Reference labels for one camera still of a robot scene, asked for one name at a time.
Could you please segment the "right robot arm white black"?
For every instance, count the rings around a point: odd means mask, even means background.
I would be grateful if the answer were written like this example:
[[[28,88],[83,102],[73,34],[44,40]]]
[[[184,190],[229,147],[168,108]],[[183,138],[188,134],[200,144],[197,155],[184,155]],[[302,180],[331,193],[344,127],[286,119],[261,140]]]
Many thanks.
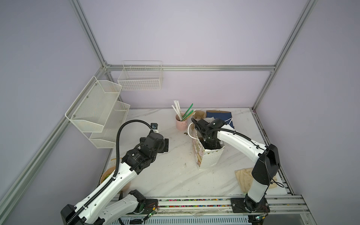
[[[214,150],[223,141],[255,163],[252,170],[253,181],[240,208],[252,213],[264,207],[265,194],[280,168],[278,148],[273,144],[266,146],[252,140],[221,119],[214,119],[211,122],[204,119],[191,121],[206,147]]]

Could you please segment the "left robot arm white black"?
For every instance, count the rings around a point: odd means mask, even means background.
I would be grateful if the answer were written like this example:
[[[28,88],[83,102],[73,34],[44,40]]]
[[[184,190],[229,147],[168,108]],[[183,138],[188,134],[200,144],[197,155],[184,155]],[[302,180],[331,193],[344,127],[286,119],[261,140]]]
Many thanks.
[[[140,143],[122,157],[119,167],[91,194],[76,205],[68,204],[61,210],[65,225],[108,225],[128,214],[140,214],[145,209],[146,198],[132,190],[123,199],[111,200],[142,170],[149,167],[159,153],[168,152],[169,140],[161,134],[150,132],[140,138]]]

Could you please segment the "cartoon animal paper gift bag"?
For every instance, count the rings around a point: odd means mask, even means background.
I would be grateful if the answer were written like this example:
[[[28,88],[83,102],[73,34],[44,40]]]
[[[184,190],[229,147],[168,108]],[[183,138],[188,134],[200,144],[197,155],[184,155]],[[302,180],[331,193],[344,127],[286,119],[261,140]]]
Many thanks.
[[[195,130],[193,123],[188,126],[188,134],[192,139],[192,149],[198,169],[205,170],[214,167],[225,149],[224,142],[218,142],[215,149],[207,149],[206,143],[201,138],[200,133]]]

